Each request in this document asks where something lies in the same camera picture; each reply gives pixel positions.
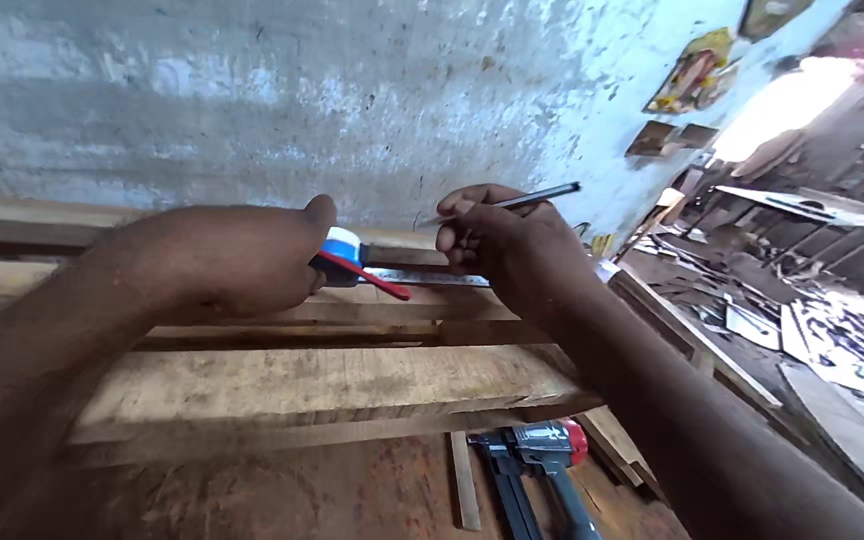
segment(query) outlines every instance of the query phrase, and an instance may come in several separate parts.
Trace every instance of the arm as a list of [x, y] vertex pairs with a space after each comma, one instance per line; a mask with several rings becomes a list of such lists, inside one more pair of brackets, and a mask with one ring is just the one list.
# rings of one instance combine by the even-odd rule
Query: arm
[[442, 227], [437, 248], [457, 271], [481, 272], [511, 310], [555, 338], [629, 432], [692, 537], [864, 538], [864, 504], [607, 289], [550, 203], [515, 212], [480, 203], [521, 194], [496, 185], [450, 194], [438, 211], [457, 215], [458, 227]]
[[192, 207], [116, 230], [0, 311], [0, 506], [54, 453], [109, 364], [176, 310], [222, 316], [300, 304], [335, 222], [305, 210]]

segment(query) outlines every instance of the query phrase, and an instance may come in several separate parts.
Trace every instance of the bright light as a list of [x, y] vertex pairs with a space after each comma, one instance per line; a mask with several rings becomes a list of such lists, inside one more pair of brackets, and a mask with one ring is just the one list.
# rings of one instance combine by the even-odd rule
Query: bright light
[[755, 94], [712, 147], [723, 162], [744, 162], [765, 141], [806, 127], [852, 84], [856, 65], [848, 58], [810, 56]]

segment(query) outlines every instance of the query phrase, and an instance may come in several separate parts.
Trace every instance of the wooden table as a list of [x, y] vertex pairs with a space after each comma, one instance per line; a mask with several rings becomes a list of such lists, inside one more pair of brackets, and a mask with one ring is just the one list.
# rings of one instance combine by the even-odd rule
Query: wooden table
[[[471, 464], [481, 532], [457, 526], [446, 434], [56, 470], [13, 506], [7, 524], [19, 538], [511, 538], [478, 455]], [[590, 458], [569, 473], [607, 540], [689, 538], [668, 507], [614, 485]], [[561, 538], [550, 492], [524, 483], [544, 538]]]

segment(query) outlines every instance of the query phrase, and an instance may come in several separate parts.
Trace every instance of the right hand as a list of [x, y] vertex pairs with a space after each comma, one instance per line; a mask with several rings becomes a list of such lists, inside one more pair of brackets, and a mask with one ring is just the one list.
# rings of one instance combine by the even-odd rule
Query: right hand
[[449, 193], [436, 210], [456, 219], [438, 229], [436, 249], [448, 257], [453, 272], [485, 277], [516, 315], [547, 328], [562, 308], [604, 285], [551, 202], [511, 211], [492, 206], [522, 195], [494, 183]]

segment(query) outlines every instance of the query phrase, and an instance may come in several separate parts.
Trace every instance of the left hand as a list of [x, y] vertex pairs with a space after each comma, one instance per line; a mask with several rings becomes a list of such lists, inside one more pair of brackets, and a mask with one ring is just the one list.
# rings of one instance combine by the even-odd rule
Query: left hand
[[190, 206], [115, 230], [80, 265], [110, 266], [115, 280], [147, 294], [159, 311], [182, 309], [193, 318], [275, 313], [326, 282], [308, 264], [333, 225], [328, 195], [305, 209]]

